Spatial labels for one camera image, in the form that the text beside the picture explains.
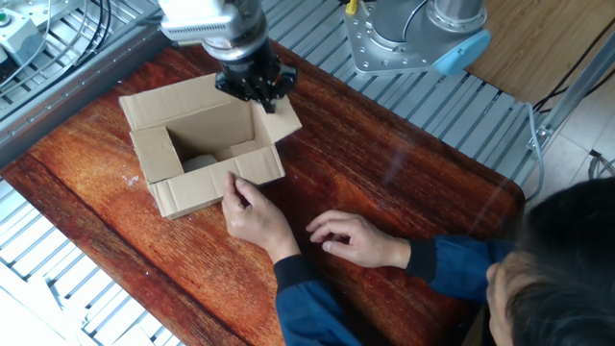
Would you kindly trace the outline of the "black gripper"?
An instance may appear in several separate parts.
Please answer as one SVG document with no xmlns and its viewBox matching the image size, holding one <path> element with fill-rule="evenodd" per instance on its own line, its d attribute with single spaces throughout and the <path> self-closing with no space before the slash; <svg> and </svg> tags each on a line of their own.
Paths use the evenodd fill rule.
<svg viewBox="0 0 615 346">
<path fill-rule="evenodd" d="M 239 60 L 220 61 L 220 65 L 222 71 L 215 78 L 215 87 L 237 99 L 259 103 L 266 113 L 274 113 L 277 101 L 284 98 L 297 83 L 297 68 L 280 64 L 269 40 L 247 56 Z M 264 98 L 262 83 L 265 84 Z"/>
</svg>

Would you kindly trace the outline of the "person's left hand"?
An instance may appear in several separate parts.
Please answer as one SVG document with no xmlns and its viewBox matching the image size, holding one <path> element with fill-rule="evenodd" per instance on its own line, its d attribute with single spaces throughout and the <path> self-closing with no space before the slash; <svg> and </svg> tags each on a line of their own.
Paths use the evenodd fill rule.
<svg viewBox="0 0 615 346">
<path fill-rule="evenodd" d="M 225 178 L 222 209 L 228 233 L 258 246 L 273 263 L 301 254 L 282 212 L 254 185 L 232 173 Z"/>
</svg>

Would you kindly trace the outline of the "person's right hand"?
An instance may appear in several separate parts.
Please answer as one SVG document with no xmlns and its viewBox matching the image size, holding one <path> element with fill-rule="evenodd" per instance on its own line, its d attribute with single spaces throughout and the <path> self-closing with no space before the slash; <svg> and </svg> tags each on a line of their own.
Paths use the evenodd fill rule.
<svg viewBox="0 0 615 346">
<path fill-rule="evenodd" d="M 411 257 L 409 241 L 388 235 L 364 217 L 328 210 L 307 226 L 309 240 L 321 243 L 325 252 L 361 267 L 405 269 Z"/>
</svg>

